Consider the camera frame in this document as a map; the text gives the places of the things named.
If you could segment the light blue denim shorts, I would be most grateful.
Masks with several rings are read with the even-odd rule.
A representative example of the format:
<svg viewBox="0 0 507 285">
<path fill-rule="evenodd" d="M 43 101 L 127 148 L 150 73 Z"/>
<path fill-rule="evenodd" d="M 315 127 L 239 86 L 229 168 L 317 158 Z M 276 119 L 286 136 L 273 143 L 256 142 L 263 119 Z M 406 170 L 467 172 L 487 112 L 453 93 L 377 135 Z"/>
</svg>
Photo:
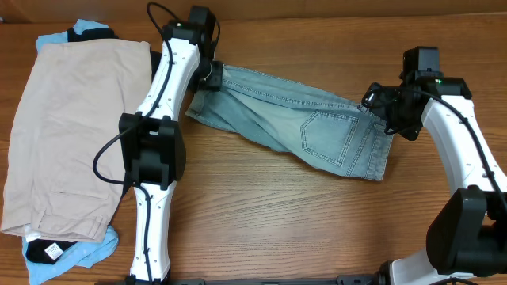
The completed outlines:
<svg viewBox="0 0 507 285">
<path fill-rule="evenodd" d="M 197 92 L 185 114 L 316 169 L 371 181 L 383 179 L 393 140 L 384 120 L 353 101 L 238 66 L 224 66 L 220 90 Z"/>
</svg>

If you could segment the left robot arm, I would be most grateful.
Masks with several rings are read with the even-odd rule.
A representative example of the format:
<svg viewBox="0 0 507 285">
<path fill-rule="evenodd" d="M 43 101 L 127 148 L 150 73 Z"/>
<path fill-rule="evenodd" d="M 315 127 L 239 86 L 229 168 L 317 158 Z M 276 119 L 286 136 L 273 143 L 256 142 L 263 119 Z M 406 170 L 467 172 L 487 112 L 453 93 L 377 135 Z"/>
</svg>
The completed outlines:
<svg viewBox="0 0 507 285">
<path fill-rule="evenodd" d="M 160 32 L 162 55 L 149 92 L 135 113 L 122 114 L 119 122 L 124 184 L 137 202 L 135 254 L 126 284 L 168 282 L 170 205 L 186 164 L 181 106 L 189 89 L 221 84 L 216 21 L 171 21 Z"/>
</svg>

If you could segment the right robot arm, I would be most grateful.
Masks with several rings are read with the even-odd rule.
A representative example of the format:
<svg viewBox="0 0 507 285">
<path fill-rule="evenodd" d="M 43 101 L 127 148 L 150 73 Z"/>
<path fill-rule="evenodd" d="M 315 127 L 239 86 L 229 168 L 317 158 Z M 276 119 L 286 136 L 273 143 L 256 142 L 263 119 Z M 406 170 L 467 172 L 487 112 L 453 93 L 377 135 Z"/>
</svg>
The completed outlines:
<svg viewBox="0 0 507 285">
<path fill-rule="evenodd" d="M 450 199 L 433 220 L 425 247 L 391 262 L 389 284 L 469 283 L 506 272 L 506 175 L 475 118 L 462 78 L 421 77 L 410 85 L 374 82 L 362 106 L 387 121 L 388 134 L 431 135 Z"/>
</svg>

